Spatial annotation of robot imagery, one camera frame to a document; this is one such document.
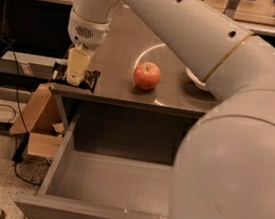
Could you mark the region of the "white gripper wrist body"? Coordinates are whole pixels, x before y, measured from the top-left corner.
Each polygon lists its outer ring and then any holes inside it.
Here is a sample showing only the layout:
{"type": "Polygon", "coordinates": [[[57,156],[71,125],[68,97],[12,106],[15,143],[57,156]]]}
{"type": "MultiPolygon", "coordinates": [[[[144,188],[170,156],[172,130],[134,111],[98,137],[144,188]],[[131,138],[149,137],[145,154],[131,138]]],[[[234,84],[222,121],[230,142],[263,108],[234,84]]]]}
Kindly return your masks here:
{"type": "Polygon", "coordinates": [[[97,49],[107,38],[114,10],[120,0],[73,0],[68,23],[75,45],[97,49]]]}

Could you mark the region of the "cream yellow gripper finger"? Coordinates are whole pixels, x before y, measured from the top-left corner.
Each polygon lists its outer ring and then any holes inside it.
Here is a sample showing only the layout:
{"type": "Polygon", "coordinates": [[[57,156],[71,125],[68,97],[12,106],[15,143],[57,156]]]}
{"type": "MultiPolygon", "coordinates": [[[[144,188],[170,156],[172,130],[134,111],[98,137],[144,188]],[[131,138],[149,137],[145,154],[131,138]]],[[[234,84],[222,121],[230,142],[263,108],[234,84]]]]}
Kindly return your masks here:
{"type": "Polygon", "coordinates": [[[67,59],[67,82],[72,86],[79,86],[84,80],[85,71],[92,61],[94,50],[78,44],[70,49],[67,59]]]}

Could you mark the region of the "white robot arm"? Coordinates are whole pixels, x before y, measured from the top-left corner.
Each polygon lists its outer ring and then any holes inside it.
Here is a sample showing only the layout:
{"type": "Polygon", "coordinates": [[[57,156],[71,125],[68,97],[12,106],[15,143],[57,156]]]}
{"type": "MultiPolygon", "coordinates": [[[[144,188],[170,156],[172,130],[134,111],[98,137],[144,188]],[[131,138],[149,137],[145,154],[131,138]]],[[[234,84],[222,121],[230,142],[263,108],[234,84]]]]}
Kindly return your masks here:
{"type": "MultiPolygon", "coordinates": [[[[83,22],[111,0],[74,0],[83,22]]],[[[123,0],[219,100],[178,150],[169,219],[275,219],[275,48],[200,0],[123,0]]]]}

